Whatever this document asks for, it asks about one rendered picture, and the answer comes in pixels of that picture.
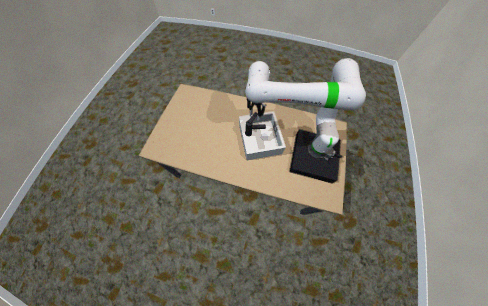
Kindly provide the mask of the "grey square basin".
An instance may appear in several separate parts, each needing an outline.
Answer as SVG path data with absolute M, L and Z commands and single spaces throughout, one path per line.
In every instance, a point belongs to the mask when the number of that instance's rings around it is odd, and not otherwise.
M 286 147 L 274 111 L 264 113 L 258 121 L 257 117 L 252 125 L 266 124 L 266 129 L 254 129 L 251 136 L 246 136 L 245 125 L 250 115 L 239 116 L 246 160 L 283 154 Z

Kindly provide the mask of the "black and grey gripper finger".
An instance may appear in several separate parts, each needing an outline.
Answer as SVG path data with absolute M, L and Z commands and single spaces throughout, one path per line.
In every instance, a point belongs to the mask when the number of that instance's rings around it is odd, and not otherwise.
M 246 98 L 247 99 L 247 98 Z M 253 114 L 253 105 L 254 103 L 251 104 L 251 102 L 247 99 L 247 108 L 250 110 L 250 117 Z M 250 106 L 249 106 L 250 105 Z
M 258 117 L 257 117 L 257 121 L 260 119 L 260 116 L 262 116 L 264 114 L 264 111 L 265 111 L 265 107 L 266 107 L 266 104 L 264 105 L 262 103 L 262 109 L 261 109 L 261 106 L 258 106 L 258 104 L 256 104 L 256 107 L 257 107 L 257 110 L 258 110 Z

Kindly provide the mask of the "black mixer tap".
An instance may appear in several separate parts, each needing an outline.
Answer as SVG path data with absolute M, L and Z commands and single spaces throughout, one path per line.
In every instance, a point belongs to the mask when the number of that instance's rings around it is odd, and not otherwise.
M 246 121 L 246 125 L 245 125 L 245 135 L 246 136 L 251 136 L 252 135 L 252 130 L 254 130 L 254 129 L 266 129 L 266 125 L 265 124 L 252 125 L 252 122 L 256 118 L 257 115 L 258 115 L 258 113 L 255 112 L 251 116 L 251 118 L 248 121 Z

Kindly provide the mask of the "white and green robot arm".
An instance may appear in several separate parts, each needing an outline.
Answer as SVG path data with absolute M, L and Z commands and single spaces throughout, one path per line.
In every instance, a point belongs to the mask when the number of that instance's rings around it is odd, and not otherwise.
M 338 109 L 358 109 L 366 98 L 356 61 L 349 58 L 338 61 L 333 67 L 330 82 L 272 82 L 269 76 L 270 68 L 265 62 L 257 61 L 250 66 L 245 89 L 247 99 L 252 103 L 285 102 L 321 107 L 316 115 L 317 136 L 313 147 L 311 142 L 308 144 L 308 153 L 325 161 L 334 155 L 342 158 L 332 148 L 339 140 L 335 116 Z

